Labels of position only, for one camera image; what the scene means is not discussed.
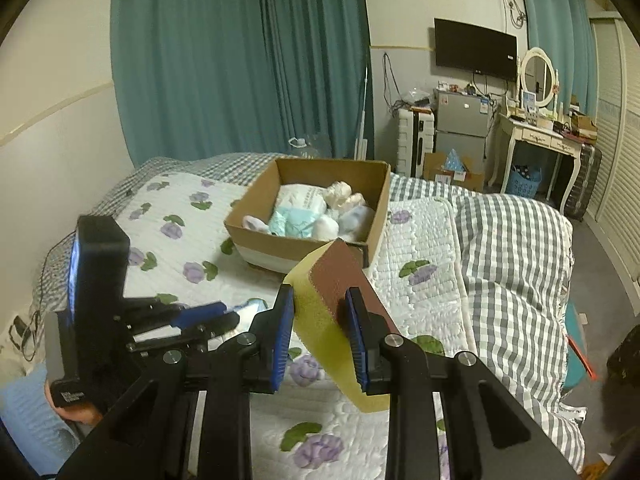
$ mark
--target sponge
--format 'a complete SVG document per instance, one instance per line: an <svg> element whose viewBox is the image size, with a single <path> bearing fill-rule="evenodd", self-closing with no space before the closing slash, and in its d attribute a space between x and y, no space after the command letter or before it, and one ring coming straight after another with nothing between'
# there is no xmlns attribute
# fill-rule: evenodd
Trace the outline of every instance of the sponge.
<svg viewBox="0 0 640 480"><path fill-rule="evenodd" d="M356 380L349 339L340 327L347 289L357 286L367 309L385 317L391 332L399 331L348 245L338 238L309 253L284 283L293 287L293 329L340 391L361 412L388 410L388 396L367 396Z"/></svg>

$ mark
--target gray floor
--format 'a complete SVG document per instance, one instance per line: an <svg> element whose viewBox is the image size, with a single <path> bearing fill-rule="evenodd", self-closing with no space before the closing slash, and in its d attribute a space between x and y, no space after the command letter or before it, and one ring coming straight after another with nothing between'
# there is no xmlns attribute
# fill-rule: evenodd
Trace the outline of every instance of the gray floor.
<svg viewBox="0 0 640 480"><path fill-rule="evenodd" d="M607 381L607 359L640 319L634 317L618 274L593 232L584 222L573 224L575 266L570 297L576 310L587 315L587 354L598 381L583 380L565 401L588 408L582 435L585 463L593 463L599 460L599 452L610 451L617 437L640 426L640 390Z"/></svg>

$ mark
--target person's hand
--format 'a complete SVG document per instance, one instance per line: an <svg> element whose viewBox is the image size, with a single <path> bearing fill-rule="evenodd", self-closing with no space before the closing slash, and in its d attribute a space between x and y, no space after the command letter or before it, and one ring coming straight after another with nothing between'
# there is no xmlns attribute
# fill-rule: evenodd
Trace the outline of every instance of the person's hand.
<svg viewBox="0 0 640 480"><path fill-rule="evenodd" d="M80 422L81 424L87 424L94 427L102 420L102 414L96 409L90 402L80 402L67 408L57 408L53 404L51 398L51 390L49 389L49 381L44 383L44 396L47 397L49 406L52 407L61 418L65 420L72 420L74 422Z"/></svg>

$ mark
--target plaid bedding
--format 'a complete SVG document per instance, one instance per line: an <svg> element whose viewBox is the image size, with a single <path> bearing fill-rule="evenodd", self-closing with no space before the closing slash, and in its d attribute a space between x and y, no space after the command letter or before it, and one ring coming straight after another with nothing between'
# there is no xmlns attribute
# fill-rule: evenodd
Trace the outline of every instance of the plaid bedding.
<svg viewBox="0 0 640 480"><path fill-rule="evenodd" d="M150 178L166 171L247 186L278 154L233 153L196 162L153 158L92 209L118 215ZM479 357L543 428L576 470L584 441L563 416L566 375L564 310L573 265L571 224L546 205L509 195L482 195L460 187L393 175L391 200L447 198L456 211L462 271ZM72 236L61 241L34 284L30 314L66 306ZM43 330L36 361L44 358Z"/></svg>

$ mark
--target curtain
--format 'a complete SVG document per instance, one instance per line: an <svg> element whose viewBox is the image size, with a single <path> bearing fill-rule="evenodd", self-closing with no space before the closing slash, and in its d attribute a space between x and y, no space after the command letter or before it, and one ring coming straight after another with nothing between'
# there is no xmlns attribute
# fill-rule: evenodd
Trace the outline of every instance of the curtain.
<svg viewBox="0 0 640 480"><path fill-rule="evenodd" d="M111 0L131 159L285 152L309 134L328 134L346 156L368 44L364 0Z"/></svg>
<svg viewBox="0 0 640 480"><path fill-rule="evenodd" d="M595 40L585 0L524 0L529 46L542 48L560 78L558 102L568 109L571 95L580 109L596 113Z"/></svg>

